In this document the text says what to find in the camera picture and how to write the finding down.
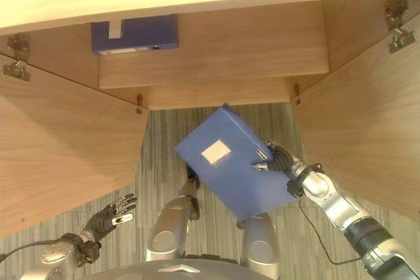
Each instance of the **blue binder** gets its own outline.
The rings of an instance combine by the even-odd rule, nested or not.
[[[225,104],[175,148],[238,220],[293,200],[288,177],[252,165],[271,160],[264,142]]]

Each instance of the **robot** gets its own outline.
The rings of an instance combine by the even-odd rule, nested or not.
[[[307,165],[280,146],[271,142],[267,146],[274,159],[254,167],[261,172],[273,170],[286,174],[288,192],[296,198],[307,196],[325,212],[374,279],[420,279],[418,259],[364,207],[339,193],[321,164]],[[185,256],[188,224],[200,217],[196,199],[199,186],[198,177],[190,170],[178,197],[168,202],[159,214],[148,240],[146,262],[98,273],[85,280],[279,279],[278,240],[267,213],[238,222],[238,227],[244,229],[239,264],[218,256]],[[124,195],[96,213],[80,234],[63,235],[45,252],[41,263],[26,272],[21,280],[64,280],[75,268],[95,262],[99,257],[100,240],[117,225],[133,219],[128,211],[134,209],[135,200],[133,194]]]

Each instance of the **open cabinet door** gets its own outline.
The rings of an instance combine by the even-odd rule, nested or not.
[[[14,60],[0,56],[0,66]],[[133,183],[148,111],[27,66],[0,75],[0,234]]]
[[[404,29],[420,35],[420,16]],[[420,219],[420,43],[388,37],[309,88],[295,107],[309,162],[342,187]]]

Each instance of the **robot leg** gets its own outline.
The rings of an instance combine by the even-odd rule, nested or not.
[[[179,197],[168,202],[148,240],[146,261],[177,259],[184,256],[184,244],[190,220],[197,220],[200,210],[196,199],[197,182],[189,179]]]
[[[267,213],[239,223],[244,228],[241,265],[271,279],[280,278],[276,228]]]

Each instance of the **floor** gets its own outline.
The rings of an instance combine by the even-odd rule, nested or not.
[[[274,140],[296,155],[303,155],[303,147],[289,104],[233,108],[263,140]],[[200,108],[153,111],[144,138],[135,185],[12,235],[0,242],[0,252],[8,252],[31,241],[54,239],[66,232],[77,233],[93,213],[116,199],[119,194],[135,191],[138,196],[136,220],[118,227],[103,239],[99,260],[93,265],[79,268],[73,278],[81,279],[92,273],[143,261],[145,245],[159,210],[175,197],[186,176],[184,163],[173,153],[173,148],[214,110],[214,108]],[[200,188],[198,199],[201,205],[201,218],[190,224],[186,252],[218,254],[225,258],[239,259],[242,232],[236,229],[234,217],[206,188]],[[357,199],[394,236],[400,238],[420,257],[420,222],[400,216],[361,198]],[[356,257],[345,239],[314,204],[305,201],[304,207],[334,260]],[[278,230],[282,279],[371,279],[365,273],[361,262],[335,267],[327,261],[314,232],[305,221],[296,202],[273,210],[270,215]],[[19,279],[24,271],[38,262],[43,249],[43,247],[30,248],[14,254],[0,265],[0,279]]]

